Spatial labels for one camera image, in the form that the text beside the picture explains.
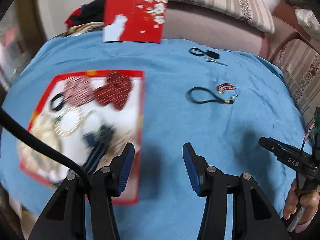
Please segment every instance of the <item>bed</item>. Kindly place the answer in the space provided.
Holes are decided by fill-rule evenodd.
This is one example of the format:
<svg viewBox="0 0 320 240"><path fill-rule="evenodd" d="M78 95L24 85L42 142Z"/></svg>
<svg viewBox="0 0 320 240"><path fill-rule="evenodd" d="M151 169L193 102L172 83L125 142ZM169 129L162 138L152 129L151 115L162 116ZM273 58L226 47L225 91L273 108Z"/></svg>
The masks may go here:
<svg viewBox="0 0 320 240"><path fill-rule="evenodd" d="M178 23L184 28L177 28ZM193 35L190 28L202 30L201 35ZM268 45L267 36L252 26L207 8L181 3L169 3L163 38L161 44L103 43L101 31L54 38L39 50L12 86L3 109L26 128L39 98L58 74L144 70L139 202L114 207L121 239L196 239L205 199L192 191L182 158L185 142L190 142L209 165L226 174L250 173L281 215L295 172L261 148L258 140L273 137L300 147L305 128L282 71L263 59L270 54L268 48L275 45ZM227 66L193 56L188 52L192 47L217 52ZM192 87L214 91L224 82L240 90L232 105L196 105L186 99ZM226 91L222 97L229 99L232 95L232 91ZM202 93L195 96L208 98ZM39 215L54 190L19 170L16 145L17 139L4 130L1 184L24 207ZM311 152L310 143L305 151ZM90 223L87 203L87 239L92 239ZM225 239L231 238L231 232L230 197Z"/></svg>

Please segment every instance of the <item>blue cloth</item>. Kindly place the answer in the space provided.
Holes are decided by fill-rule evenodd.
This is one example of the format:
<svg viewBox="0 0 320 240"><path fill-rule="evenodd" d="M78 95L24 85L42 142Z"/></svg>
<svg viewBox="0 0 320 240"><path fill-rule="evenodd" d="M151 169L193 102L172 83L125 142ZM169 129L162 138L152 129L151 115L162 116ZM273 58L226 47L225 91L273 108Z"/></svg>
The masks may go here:
<svg viewBox="0 0 320 240"><path fill-rule="evenodd" d="M305 131L277 67L255 55L215 50L187 40L163 40L161 44L101 41L102 32L48 41L10 89L3 109L27 127L45 88L58 74L145 70L140 201L134 206L115 207L121 239L196 239L205 198L198 198L191 188L182 158L185 142L191 142L198 155L224 173L252 174L276 210L282 211L295 172L261 148L258 140L273 137L300 147ZM193 56L188 52L192 47L219 53L219 61L228 66ZM186 100L192 87L215 91L224 82L241 91L233 105L196 105ZM226 91L221 96L229 99L233 93ZM194 96L209 98L201 92L194 92ZM39 215L53 190L19 170L16 145L17 139L4 130L1 183ZM305 149L310 152L310 145ZM89 210L87 206L87 238L92 239ZM226 239L230 239L232 205L228 206L227 220Z"/></svg>

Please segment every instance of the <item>black strap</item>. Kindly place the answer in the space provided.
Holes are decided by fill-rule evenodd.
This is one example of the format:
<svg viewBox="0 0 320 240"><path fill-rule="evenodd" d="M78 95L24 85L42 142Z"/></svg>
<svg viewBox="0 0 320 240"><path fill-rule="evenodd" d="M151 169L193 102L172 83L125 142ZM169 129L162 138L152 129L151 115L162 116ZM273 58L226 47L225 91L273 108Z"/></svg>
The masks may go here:
<svg viewBox="0 0 320 240"><path fill-rule="evenodd" d="M61 110L61 109L63 108L63 106L64 106L63 101L61 101L61 103L60 103L58 106L56 106L56 107L53 107L53 106L52 106L53 102L54 102L55 100L57 100L58 98L60 98L60 97L63 97L63 94L62 94L62 93L59 93L59 94L55 95L55 96L51 99L51 102L50 102L50 108L51 108L51 110L53 110L53 111L59 111L59 110Z"/></svg>
<svg viewBox="0 0 320 240"><path fill-rule="evenodd" d="M205 52L199 48L191 48L189 49L189 52L192 54L192 55L195 55L197 57L202 57L204 56Z"/></svg>
<svg viewBox="0 0 320 240"><path fill-rule="evenodd" d="M195 100L195 98L192 96L192 92L195 90L200 90L200 91L206 91L208 93L210 93L213 97L215 97L216 99L211 99L211 100L206 100L206 101L197 101ZM187 92L187 99L189 101L191 101L194 104L206 104L206 103L210 103L210 102L217 102L220 104L233 104L234 100L230 99L230 100L224 100L218 96L216 96L211 90L204 88L204 87L194 87L191 88L188 92Z"/></svg>

